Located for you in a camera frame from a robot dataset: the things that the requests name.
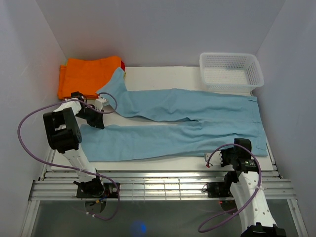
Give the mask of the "light blue trousers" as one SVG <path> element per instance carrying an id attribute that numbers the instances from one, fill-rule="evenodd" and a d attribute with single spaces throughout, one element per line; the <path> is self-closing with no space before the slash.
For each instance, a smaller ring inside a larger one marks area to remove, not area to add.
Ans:
<path id="1" fill-rule="evenodd" d="M 117 69 L 100 90 L 124 118 L 154 125 L 82 125 L 81 147 L 89 161 L 126 161 L 164 156 L 202 156 L 235 138 L 250 140 L 252 153 L 267 155 L 257 99 L 185 89 L 130 91 Z"/>

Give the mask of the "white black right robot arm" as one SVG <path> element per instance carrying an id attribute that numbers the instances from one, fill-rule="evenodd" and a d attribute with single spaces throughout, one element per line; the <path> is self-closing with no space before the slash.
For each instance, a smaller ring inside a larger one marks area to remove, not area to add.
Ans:
<path id="1" fill-rule="evenodd" d="M 235 200 L 242 237 L 285 237 L 285 229 L 277 226 L 269 210 L 262 171 L 251 149 L 250 140 L 236 138 L 231 148 L 221 150 L 221 166 L 233 167 L 224 177 L 224 193 Z"/>

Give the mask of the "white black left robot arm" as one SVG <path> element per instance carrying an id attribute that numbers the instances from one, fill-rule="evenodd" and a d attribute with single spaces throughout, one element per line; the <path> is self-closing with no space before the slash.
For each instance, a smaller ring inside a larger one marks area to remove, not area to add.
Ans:
<path id="1" fill-rule="evenodd" d="M 81 191 L 92 197 L 100 197 L 105 191 L 102 179 L 95 175 L 97 170 L 88 161 L 81 148 L 82 135 L 76 118 L 86 120 L 90 127 L 104 129 L 102 100 L 97 100 L 97 107 L 84 105 L 85 97 L 80 92 L 71 93 L 71 101 L 59 106 L 56 110 L 45 113 L 43 121 L 48 143 L 79 170 L 75 184 Z"/>

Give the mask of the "folded orange trousers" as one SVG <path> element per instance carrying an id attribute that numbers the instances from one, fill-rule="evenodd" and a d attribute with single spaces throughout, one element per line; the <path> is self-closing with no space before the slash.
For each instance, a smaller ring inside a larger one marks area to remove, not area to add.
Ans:
<path id="1" fill-rule="evenodd" d="M 88 99 L 97 98 L 96 91 L 106 85 L 122 59 L 117 56 L 98 60 L 70 58 L 60 66 L 58 98 L 70 98 L 73 92 L 80 92 Z"/>

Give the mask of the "folded red trousers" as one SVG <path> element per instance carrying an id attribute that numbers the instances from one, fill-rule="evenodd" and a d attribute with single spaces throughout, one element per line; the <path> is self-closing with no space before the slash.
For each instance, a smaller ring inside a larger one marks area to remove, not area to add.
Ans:
<path id="1" fill-rule="evenodd" d="M 123 61 L 121 61 L 120 67 L 125 71 L 125 63 Z"/>

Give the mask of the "white perforated plastic basket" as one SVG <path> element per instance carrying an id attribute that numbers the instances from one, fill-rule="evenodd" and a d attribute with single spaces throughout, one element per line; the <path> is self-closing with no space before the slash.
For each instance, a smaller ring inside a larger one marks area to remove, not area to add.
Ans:
<path id="1" fill-rule="evenodd" d="M 252 54 L 205 52 L 199 56 L 199 69 L 202 82 L 212 91 L 250 93 L 264 85 Z"/>

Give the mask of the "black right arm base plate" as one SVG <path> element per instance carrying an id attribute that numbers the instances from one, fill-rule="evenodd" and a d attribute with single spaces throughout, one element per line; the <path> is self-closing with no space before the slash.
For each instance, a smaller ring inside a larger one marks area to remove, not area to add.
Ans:
<path id="1" fill-rule="evenodd" d="M 225 182 L 207 183 L 206 192 L 209 198 L 231 198 L 233 196 Z"/>

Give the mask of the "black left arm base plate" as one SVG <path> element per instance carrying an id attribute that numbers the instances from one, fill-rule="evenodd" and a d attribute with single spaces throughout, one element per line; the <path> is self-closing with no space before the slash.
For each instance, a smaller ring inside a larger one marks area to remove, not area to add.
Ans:
<path id="1" fill-rule="evenodd" d="M 101 195 L 92 195 L 85 193 L 82 189 L 79 187 L 77 188 L 76 198 L 118 198 L 118 193 L 120 190 L 120 183 L 116 182 L 116 186 L 113 183 L 110 182 L 104 182 L 104 191 Z"/>

